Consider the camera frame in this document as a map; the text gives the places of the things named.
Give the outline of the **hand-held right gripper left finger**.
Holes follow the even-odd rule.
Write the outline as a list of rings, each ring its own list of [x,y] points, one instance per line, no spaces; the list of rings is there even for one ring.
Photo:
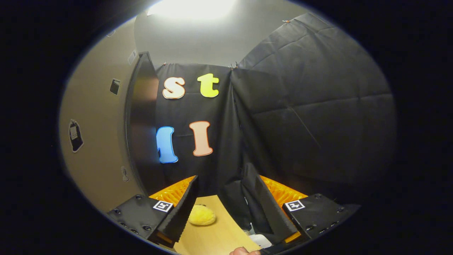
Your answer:
[[[173,248],[185,229],[199,194],[199,177],[185,178],[153,195],[133,195],[110,210],[110,218],[128,231]]]

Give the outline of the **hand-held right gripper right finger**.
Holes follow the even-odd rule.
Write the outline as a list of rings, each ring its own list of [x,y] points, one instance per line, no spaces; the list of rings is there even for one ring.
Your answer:
[[[317,239],[351,218],[357,204],[338,204],[320,193],[305,195],[259,175],[254,190],[278,243]]]

